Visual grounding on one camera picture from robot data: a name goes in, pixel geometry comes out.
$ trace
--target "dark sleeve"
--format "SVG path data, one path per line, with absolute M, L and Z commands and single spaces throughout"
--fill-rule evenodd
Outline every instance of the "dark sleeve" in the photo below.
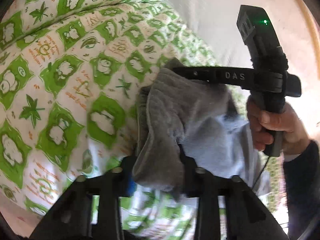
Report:
M 284 177 L 289 211 L 289 238 L 298 239 L 320 207 L 319 148 L 311 141 L 307 149 L 290 162 L 284 162 Z M 313 235 L 320 239 L 319 225 Z

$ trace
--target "black rubber grip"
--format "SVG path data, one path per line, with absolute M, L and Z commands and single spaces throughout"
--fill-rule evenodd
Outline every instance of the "black rubber grip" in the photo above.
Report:
M 261 109 L 266 110 L 268 112 L 273 113 L 282 113 L 284 108 L 284 99 L 283 101 L 279 98 L 271 98 L 266 97 L 265 93 L 259 93 L 255 91 L 251 91 L 251 97 L 255 104 Z M 283 140 L 283 132 L 282 131 L 271 131 L 266 130 L 268 133 L 270 133 L 274 141 L 272 144 L 266 145 L 265 150 L 263 153 L 265 155 L 271 156 L 271 157 L 279 157 L 281 150 L 282 150 L 282 140 Z

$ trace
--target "bolt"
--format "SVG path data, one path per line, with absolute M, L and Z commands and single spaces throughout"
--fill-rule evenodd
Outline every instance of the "bolt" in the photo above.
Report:
M 121 173 L 122 172 L 122 168 L 121 167 L 115 167 L 111 170 L 112 173 Z
M 80 176 L 78 176 L 78 177 L 76 178 L 76 181 L 77 181 L 77 182 L 84 182 L 86 179 L 87 179 L 86 176 L 80 175 Z
M 233 182 L 241 182 L 242 181 L 242 179 L 238 175 L 233 175 L 231 179 Z
M 198 174 L 204 174 L 204 173 L 205 173 L 205 169 L 204 169 L 204 168 L 201 168 L 201 167 L 198 167 L 198 168 L 196 168 L 196 173 L 198 173 Z

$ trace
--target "hand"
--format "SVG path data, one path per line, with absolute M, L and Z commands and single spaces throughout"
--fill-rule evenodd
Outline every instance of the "hand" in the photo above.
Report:
M 301 154 L 309 145 L 310 139 L 303 123 L 288 103 L 285 103 L 282 114 L 275 114 L 262 111 L 249 97 L 247 112 L 253 146 L 258 151 L 273 143 L 273 136 L 266 129 L 284 131 L 282 147 L 285 155 Z

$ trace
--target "gray towel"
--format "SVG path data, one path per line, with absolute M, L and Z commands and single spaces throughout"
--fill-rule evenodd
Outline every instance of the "gray towel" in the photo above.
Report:
M 237 114 L 225 85 L 187 80 L 163 68 L 139 94 L 138 124 L 133 179 L 145 187 L 181 193 L 178 142 L 198 166 L 219 177 L 238 174 L 252 186 L 261 169 L 247 121 Z M 260 181 L 259 194 L 268 193 L 268 175 Z

